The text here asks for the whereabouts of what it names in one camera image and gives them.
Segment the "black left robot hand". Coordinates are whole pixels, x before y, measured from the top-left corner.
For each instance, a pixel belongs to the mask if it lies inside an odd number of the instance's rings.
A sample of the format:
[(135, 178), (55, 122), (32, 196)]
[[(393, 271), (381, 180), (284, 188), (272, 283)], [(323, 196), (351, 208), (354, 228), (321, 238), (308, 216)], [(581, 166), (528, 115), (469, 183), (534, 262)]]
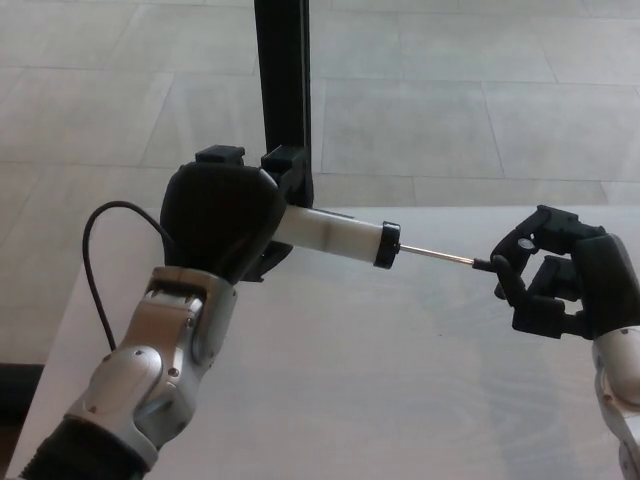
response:
[(172, 175), (160, 213), (165, 265), (258, 283), (292, 252), (274, 235), (287, 207), (313, 204), (310, 154), (281, 145), (257, 167), (244, 155), (214, 145)]

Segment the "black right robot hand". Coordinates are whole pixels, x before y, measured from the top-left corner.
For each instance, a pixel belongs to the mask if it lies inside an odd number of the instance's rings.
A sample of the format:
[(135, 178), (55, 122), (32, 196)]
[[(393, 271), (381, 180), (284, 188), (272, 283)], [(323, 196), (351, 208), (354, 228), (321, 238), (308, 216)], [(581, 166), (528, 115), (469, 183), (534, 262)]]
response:
[(494, 248), (495, 295), (516, 331), (595, 340), (639, 324), (639, 281), (619, 237), (540, 205)]

